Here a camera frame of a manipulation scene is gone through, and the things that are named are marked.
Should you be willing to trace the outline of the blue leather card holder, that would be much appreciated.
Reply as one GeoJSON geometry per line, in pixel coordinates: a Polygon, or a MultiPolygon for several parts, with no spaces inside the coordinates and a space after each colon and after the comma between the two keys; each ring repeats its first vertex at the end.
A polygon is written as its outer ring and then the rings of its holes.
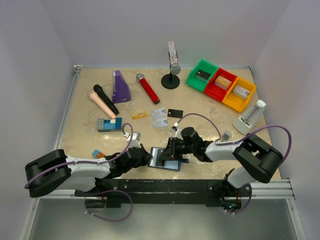
{"type": "Polygon", "coordinates": [[[180,171],[181,164],[188,164],[189,160],[186,158],[182,159],[174,159],[174,160],[160,160],[160,156],[165,149],[163,147],[152,147],[150,150],[150,154],[152,159],[148,163],[148,167],[156,168],[156,169],[163,169],[163,170],[170,170],[170,171],[180,171]]]}

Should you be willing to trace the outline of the black VIP card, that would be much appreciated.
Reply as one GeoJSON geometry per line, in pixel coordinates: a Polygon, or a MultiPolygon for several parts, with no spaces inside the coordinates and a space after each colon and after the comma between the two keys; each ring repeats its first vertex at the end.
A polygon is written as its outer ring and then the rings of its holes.
{"type": "Polygon", "coordinates": [[[182,118],[184,115],[184,111],[183,110],[178,110],[178,109],[168,109],[168,113],[167,116],[170,118],[182,118]]]}

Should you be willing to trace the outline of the silver white credit card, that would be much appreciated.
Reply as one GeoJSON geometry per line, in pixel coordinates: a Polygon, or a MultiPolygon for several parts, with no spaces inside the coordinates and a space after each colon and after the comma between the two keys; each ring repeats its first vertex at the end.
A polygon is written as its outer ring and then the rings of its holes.
{"type": "Polygon", "coordinates": [[[164,118],[167,116],[166,109],[164,107],[152,110],[150,115],[153,119],[164,118]]]}

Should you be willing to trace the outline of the gold VIP card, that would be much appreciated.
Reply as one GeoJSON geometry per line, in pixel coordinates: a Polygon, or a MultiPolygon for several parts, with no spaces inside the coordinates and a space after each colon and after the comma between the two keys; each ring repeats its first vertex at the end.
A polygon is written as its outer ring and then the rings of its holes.
{"type": "Polygon", "coordinates": [[[135,110],[131,113],[132,120],[138,120],[142,118],[146,118],[148,116],[147,111],[145,109],[135,110]]]}

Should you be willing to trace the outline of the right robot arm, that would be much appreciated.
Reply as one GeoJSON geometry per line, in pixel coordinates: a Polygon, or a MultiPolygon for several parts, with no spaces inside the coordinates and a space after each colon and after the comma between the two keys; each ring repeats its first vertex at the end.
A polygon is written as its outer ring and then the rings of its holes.
{"type": "Polygon", "coordinates": [[[237,160],[241,166],[228,173],[224,180],[235,189],[254,181],[269,183],[284,160],[284,156],[277,149],[256,134],[248,134],[238,143],[203,140],[193,127],[184,128],[180,135],[180,138],[168,139],[159,161],[180,160],[187,154],[192,154],[203,163],[237,160]]]}

